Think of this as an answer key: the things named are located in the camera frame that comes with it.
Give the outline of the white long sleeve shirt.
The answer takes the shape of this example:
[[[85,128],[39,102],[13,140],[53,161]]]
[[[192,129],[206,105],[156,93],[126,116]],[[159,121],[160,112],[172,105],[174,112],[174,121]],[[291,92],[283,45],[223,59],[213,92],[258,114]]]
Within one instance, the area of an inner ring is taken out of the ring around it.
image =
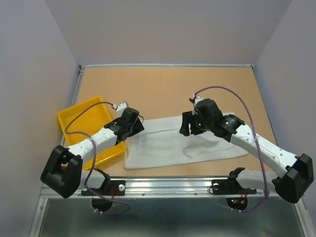
[[[184,136],[179,132],[181,124],[181,116],[145,120],[144,130],[125,142],[125,169],[237,158],[248,153],[223,138],[216,137],[212,132]]]

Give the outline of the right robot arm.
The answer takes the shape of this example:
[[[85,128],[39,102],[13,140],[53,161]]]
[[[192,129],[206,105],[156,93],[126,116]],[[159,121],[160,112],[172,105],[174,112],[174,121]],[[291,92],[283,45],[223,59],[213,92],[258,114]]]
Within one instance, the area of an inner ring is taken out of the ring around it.
[[[216,137],[244,149],[272,169],[262,173],[238,167],[227,179],[212,185],[214,195],[242,194],[259,189],[275,192],[289,203],[297,203],[314,181],[313,161],[285,151],[267,139],[254,134],[250,126],[233,114],[224,115],[215,101],[194,96],[193,110],[182,113],[180,134],[200,135],[212,132]]]

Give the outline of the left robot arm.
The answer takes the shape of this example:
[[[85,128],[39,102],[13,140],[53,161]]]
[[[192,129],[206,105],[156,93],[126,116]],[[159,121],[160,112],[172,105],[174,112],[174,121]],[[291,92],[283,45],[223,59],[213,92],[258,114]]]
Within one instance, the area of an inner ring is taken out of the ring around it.
[[[103,195],[109,191],[110,178],[95,169],[96,155],[141,132],[144,127],[136,109],[126,107],[118,112],[120,117],[106,124],[97,133],[75,145],[56,146],[43,169],[40,180],[63,198],[77,190],[92,189]],[[91,169],[83,171],[83,165],[92,160]]]

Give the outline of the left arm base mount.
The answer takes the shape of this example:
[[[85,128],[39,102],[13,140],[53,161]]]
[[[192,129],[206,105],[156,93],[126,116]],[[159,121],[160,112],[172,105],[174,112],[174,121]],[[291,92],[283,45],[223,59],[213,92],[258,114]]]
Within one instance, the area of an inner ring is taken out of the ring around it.
[[[118,200],[118,197],[125,195],[125,181],[105,180],[99,188],[84,188],[81,196],[92,198],[91,206],[95,213],[101,215],[123,214],[130,210],[130,204]]]

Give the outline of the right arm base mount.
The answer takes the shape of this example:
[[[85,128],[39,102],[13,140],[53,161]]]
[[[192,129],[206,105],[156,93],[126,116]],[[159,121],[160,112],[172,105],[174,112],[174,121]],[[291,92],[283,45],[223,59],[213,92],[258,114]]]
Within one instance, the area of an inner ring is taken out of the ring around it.
[[[256,189],[244,189],[237,181],[228,179],[215,179],[212,181],[208,192],[212,195],[227,195],[227,205],[233,210],[244,211],[248,205],[248,195],[257,194]]]

